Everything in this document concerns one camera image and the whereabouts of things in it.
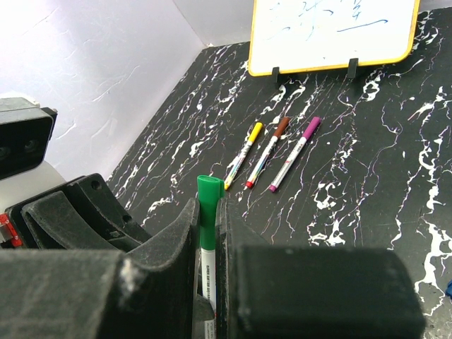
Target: gray wall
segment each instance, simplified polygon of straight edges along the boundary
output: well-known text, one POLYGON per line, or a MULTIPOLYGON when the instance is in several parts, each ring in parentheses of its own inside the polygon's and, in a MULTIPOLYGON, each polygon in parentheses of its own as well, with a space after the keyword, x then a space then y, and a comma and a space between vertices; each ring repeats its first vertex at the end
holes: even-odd
MULTIPOLYGON (((254 0, 173 1, 204 44, 249 41, 254 0)), ((452 0, 421 0, 422 11, 448 6, 452 0)))
POLYGON ((59 110, 66 179, 108 177, 203 48, 163 0, 0 0, 0 31, 0 95, 59 110))

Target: purple marker cap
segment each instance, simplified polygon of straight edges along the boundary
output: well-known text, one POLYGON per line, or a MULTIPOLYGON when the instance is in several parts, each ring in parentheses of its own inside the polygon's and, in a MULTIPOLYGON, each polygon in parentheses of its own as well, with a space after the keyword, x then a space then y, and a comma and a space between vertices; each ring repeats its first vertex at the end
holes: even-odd
POLYGON ((304 131, 302 137, 308 140, 313 132, 316 130, 317 126, 322 120, 319 117, 314 117, 308 125, 308 128, 304 131))

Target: red component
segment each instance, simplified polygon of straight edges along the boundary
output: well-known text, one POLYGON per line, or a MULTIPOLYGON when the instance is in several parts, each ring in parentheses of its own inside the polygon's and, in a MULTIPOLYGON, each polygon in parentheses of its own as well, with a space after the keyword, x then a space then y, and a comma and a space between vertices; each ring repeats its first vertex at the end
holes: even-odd
POLYGON ((11 233, 11 236, 13 237, 11 239, 11 244, 14 247, 19 247, 23 245, 22 240, 20 240, 19 238, 19 234, 17 234, 13 224, 11 224, 11 221, 9 221, 8 216, 6 214, 0 214, 0 224, 7 226, 9 232, 11 233))

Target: marble countertop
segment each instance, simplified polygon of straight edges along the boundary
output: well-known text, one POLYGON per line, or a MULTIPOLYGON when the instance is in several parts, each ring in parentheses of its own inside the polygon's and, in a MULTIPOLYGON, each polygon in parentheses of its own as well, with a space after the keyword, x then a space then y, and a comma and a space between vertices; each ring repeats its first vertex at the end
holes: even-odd
POLYGON ((399 64, 298 74, 277 91, 248 74, 249 44, 205 49, 109 178, 155 234, 225 178, 256 121, 264 123, 227 195, 271 244, 394 250, 427 318, 426 338, 452 336, 452 8, 423 12, 399 64), (268 186, 312 117, 323 119, 276 194, 268 186), (256 186, 244 184, 281 117, 290 127, 256 186))

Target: blue object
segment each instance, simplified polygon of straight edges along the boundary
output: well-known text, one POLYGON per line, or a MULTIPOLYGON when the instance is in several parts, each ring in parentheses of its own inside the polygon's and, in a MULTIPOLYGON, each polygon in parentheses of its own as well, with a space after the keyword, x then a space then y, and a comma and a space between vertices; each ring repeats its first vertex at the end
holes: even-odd
POLYGON ((447 284, 446 295, 452 298, 452 280, 447 284))

